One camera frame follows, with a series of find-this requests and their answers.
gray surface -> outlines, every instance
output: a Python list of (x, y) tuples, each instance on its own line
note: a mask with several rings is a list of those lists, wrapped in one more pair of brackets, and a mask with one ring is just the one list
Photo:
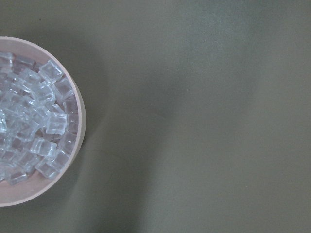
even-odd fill
[(0, 1), (84, 97), (76, 161), (0, 232), (311, 232), (310, 1)]

round container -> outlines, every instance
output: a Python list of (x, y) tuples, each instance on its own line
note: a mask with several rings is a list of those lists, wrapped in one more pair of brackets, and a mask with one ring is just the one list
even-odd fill
[(63, 65), (45, 49), (26, 40), (0, 36), (0, 51), (12, 52), (16, 55), (29, 57), (34, 59), (36, 62), (40, 62), (42, 64), (46, 63), (49, 59), (54, 60), (63, 70), (71, 83), (77, 100), (79, 115), (77, 139), (73, 151), (70, 155), (69, 162), (67, 163), (67, 166), (63, 169), (63, 171), (59, 173), (53, 180), (43, 177), (38, 171), (36, 171), (26, 181), (23, 181), (13, 186), (10, 186), (8, 182), (0, 182), (0, 206), (10, 206), (26, 202), (39, 196), (40, 194), (51, 188), (65, 173), (65, 171), (75, 159), (81, 147), (86, 129), (86, 110), (81, 93), (76, 83), (73, 81), (72, 77), (63, 67)]

plastic bowl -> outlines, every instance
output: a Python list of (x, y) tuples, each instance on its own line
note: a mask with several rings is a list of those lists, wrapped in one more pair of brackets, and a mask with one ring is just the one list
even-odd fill
[(10, 186), (7, 182), (0, 182), (0, 206), (10, 206), (29, 201), (51, 188), (66, 172), (70, 164), (75, 159), (81, 147), (85, 129), (86, 129), (86, 110), (82, 100), (81, 93), (63, 65), (49, 52), (40, 46), (26, 40), (0, 36), (0, 51), (12, 52), (16, 55), (22, 55), (34, 59), (42, 64), (49, 59), (53, 59), (68, 77), (74, 91), (79, 115), (79, 126), (77, 139), (70, 155), (66, 167), (53, 180), (44, 178), (38, 171), (30, 176), (26, 181)]

